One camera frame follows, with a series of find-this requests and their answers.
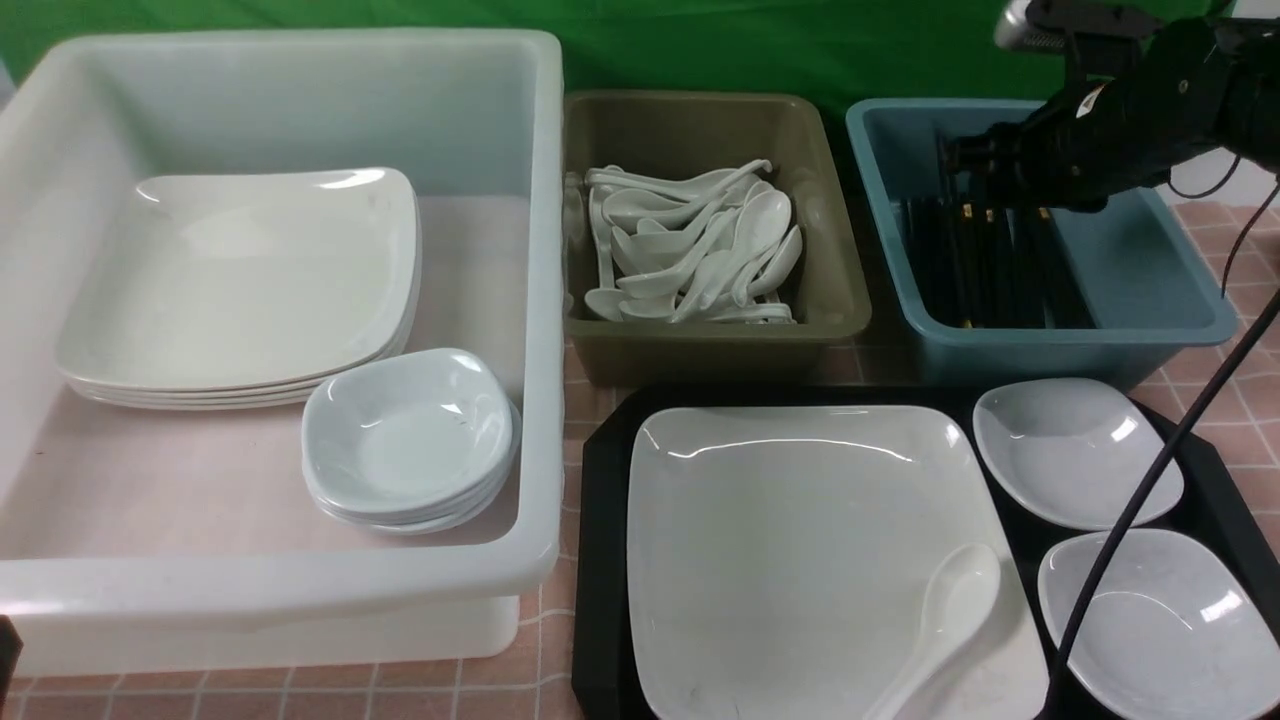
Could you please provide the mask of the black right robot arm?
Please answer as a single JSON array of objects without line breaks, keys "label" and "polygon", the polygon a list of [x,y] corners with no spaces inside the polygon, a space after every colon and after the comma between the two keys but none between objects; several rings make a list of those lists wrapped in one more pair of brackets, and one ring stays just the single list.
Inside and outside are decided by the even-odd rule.
[{"label": "black right robot arm", "polygon": [[991,202],[1100,211],[1215,149],[1277,170],[1276,19],[1012,1],[995,38],[1065,67],[1060,91],[1025,119],[942,146],[946,170],[969,174]]}]

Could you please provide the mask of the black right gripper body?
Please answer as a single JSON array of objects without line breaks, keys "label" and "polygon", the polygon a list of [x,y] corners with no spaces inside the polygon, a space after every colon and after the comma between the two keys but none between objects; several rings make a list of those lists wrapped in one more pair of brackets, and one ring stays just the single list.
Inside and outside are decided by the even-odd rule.
[{"label": "black right gripper body", "polygon": [[1078,211],[1166,183],[1226,143],[1219,31],[1172,20],[1143,41],[1069,38],[1060,91],[1023,120],[947,141],[943,167],[982,181],[996,202]]}]

